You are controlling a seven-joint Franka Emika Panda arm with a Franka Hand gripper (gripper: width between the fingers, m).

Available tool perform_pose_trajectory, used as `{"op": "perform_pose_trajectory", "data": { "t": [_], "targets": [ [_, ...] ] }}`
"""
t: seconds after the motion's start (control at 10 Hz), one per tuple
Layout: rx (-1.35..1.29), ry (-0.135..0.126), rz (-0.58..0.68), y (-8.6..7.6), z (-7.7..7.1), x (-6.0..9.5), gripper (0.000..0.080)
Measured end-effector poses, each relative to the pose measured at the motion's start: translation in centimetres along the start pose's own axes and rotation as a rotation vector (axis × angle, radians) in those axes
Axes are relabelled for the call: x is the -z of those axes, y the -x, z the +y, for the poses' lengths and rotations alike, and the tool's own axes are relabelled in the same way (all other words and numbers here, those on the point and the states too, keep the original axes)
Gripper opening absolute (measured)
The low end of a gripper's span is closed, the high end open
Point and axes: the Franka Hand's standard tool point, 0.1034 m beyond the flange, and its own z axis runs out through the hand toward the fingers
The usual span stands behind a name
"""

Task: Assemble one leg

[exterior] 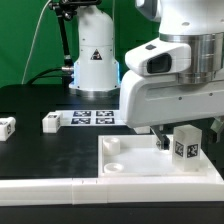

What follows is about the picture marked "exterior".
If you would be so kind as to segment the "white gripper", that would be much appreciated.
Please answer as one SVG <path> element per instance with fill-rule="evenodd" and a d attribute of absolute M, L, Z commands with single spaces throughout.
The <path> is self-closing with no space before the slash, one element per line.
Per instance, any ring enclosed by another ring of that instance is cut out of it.
<path fill-rule="evenodd" d="M 202 118 L 215 117 L 211 130 L 219 142 L 224 131 L 224 74 L 204 84 L 179 85 L 174 75 L 142 77 L 128 71 L 121 83 L 119 110 L 128 127 L 151 126 L 159 150 L 169 150 L 170 139 L 154 125 Z"/>

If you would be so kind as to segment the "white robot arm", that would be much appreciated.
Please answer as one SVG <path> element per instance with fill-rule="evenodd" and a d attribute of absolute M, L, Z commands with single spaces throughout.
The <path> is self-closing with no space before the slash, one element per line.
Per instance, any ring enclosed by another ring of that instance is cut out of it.
<path fill-rule="evenodd" d="M 159 37 L 128 51 L 119 109 L 167 149 L 163 124 L 224 115 L 224 0 L 136 0 Z"/>

